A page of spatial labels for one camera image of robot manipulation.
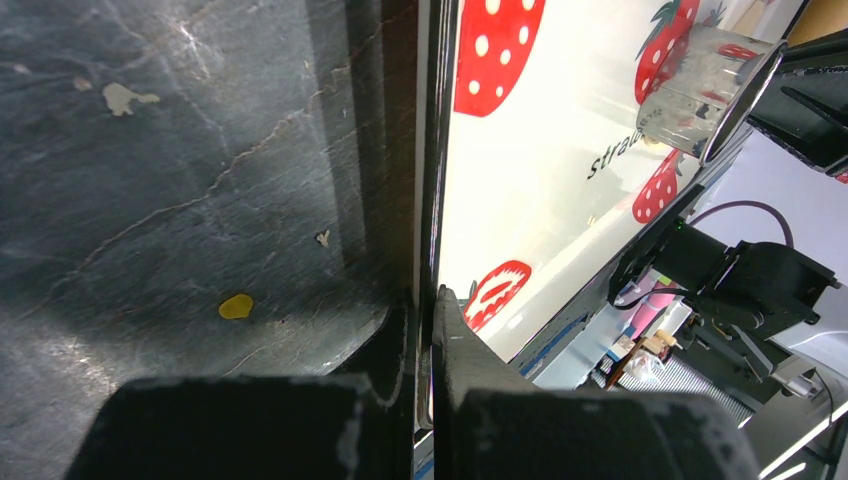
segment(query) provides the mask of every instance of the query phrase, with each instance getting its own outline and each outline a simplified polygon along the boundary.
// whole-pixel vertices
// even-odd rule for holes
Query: white wall
[[[780,211],[795,237],[795,249],[848,283],[848,185],[816,172],[755,132],[699,211],[734,200],[757,200]],[[730,246],[739,240],[783,243],[766,212],[738,207],[704,219],[698,228]]]

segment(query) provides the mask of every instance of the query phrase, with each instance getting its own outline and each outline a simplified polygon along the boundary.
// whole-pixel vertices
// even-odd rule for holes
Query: white paint speck
[[[80,92],[85,92],[86,90],[91,90],[91,82],[82,78],[82,77],[74,77],[74,88],[79,90]]]
[[[315,236],[315,240],[324,248],[330,248],[330,230],[327,229]]]
[[[124,114],[132,115],[130,102],[138,100],[141,103],[158,103],[160,98],[153,93],[135,93],[120,83],[110,83],[103,89],[103,97],[106,106],[112,110],[112,115],[120,117]]]
[[[494,15],[498,13],[498,10],[500,9],[501,0],[486,0],[486,11],[489,12],[489,15]]]
[[[474,42],[474,49],[477,50],[477,56],[482,57],[489,51],[489,39],[485,35],[480,35],[477,37],[477,41]]]

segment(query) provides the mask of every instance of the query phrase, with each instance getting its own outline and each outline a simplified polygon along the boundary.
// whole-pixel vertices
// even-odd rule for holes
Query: pink object
[[[666,285],[657,282],[651,289],[653,290],[656,288],[666,287]],[[657,316],[657,313],[667,307],[672,300],[674,300],[674,295],[670,293],[656,293],[654,295],[649,295],[645,301],[642,302],[642,305],[639,306],[639,310],[636,310],[636,314],[633,315],[633,320],[630,322],[630,326],[635,329],[631,338],[638,338],[639,335],[642,335],[642,332],[645,331],[648,325],[651,324],[651,321]]]

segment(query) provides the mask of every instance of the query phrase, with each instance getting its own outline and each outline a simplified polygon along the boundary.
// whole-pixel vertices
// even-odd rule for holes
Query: red strawberry
[[[459,32],[454,110],[494,112],[512,91],[536,41],[545,0],[467,0]]]
[[[633,217],[637,222],[650,222],[677,196],[677,177],[674,172],[679,159],[680,150],[672,150],[642,187],[633,202]]]
[[[750,60],[757,56],[756,52],[732,43],[719,47],[718,53],[734,60]]]
[[[701,95],[703,95],[703,96],[705,96],[705,97],[707,97],[707,98],[711,98],[711,99],[713,99],[713,100],[715,100],[715,101],[717,101],[717,102],[721,102],[721,103],[723,103],[723,104],[725,104],[725,105],[727,105],[727,104],[729,104],[729,103],[730,103],[730,100],[728,100],[728,99],[726,99],[726,98],[722,97],[721,95],[719,95],[718,93],[716,93],[716,92],[714,92],[714,91],[712,91],[712,90],[704,90],[703,92],[701,92]]]
[[[468,326],[480,331],[524,287],[531,272],[530,265],[518,260],[510,260],[489,272],[465,307]]]
[[[700,0],[671,0],[660,7],[651,22],[657,22],[654,30],[648,35],[639,53],[641,55],[639,66],[636,68],[636,83],[634,86],[636,101],[641,105],[645,97],[652,89],[656,89],[662,82],[674,75],[676,68],[667,68],[665,72],[658,72],[660,65],[666,57],[672,55],[671,62],[676,65],[683,60],[686,54],[688,37],[685,37],[692,25],[695,24],[695,15],[698,13]]]

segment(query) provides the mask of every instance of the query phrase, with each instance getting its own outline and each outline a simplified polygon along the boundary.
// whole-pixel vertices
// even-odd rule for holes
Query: green strawberry leaf
[[[704,19],[703,25],[707,27],[715,27],[721,23],[722,15],[727,11],[727,7],[722,2],[719,2],[718,7],[710,10],[710,14]]]
[[[666,2],[665,5],[657,10],[657,13],[654,14],[654,18],[651,19],[651,23],[657,22],[657,24],[654,25],[654,29],[651,31],[651,34],[648,35],[645,43],[642,44],[642,48],[639,49],[639,53],[636,54],[637,59],[645,52],[648,45],[653,43],[654,40],[659,37],[663,30],[674,23],[674,16],[677,15],[677,10],[680,9],[681,1],[682,0],[671,0],[670,2]]]

